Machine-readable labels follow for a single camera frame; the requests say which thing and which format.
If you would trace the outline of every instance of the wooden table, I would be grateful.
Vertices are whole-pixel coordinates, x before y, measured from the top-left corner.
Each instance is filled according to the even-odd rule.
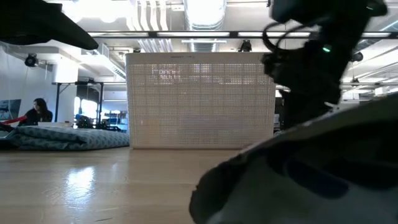
[[[0,152],[2,224],[193,223],[201,175],[237,151]]]

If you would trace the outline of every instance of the black camera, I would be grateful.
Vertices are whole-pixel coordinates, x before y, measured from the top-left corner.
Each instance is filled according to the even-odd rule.
[[[33,53],[29,54],[25,59],[25,65],[30,68],[39,66],[39,60],[37,59],[37,55]]]

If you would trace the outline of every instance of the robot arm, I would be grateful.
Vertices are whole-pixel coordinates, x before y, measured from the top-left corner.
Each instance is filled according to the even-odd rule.
[[[369,20],[387,14],[382,1],[364,0],[276,0],[271,4],[271,18],[263,32],[264,45],[272,52],[264,54],[265,74],[274,82],[290,88],[282,93],[285,105],[284,128],[316,118],[340,99],[340,79],[352,52]],[[288,30],[274,45],[267,30],[290,20],[301,26]],[[289,33],[305,27],[319,27],[317,39],[309,40],[302,48],[279,48]]]

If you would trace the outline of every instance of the gray fabric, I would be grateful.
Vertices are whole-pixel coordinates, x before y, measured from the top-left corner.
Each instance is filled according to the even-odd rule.
[[[7,131],[0,131],[0,138],[8,135]]]
[[[89,150],[129,145],[125,133],[98,129],[22,126],[6,139],[20,149]]]

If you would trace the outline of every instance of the person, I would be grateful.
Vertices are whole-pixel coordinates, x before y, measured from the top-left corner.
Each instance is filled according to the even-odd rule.
[[[51,122],[52,112],[47,108],[47,104],[43,98],[38,98],[33,101],[33,109],[26,114],[26,119],[21,121],[18,126],[33,126],[38,125],[39,122]]]

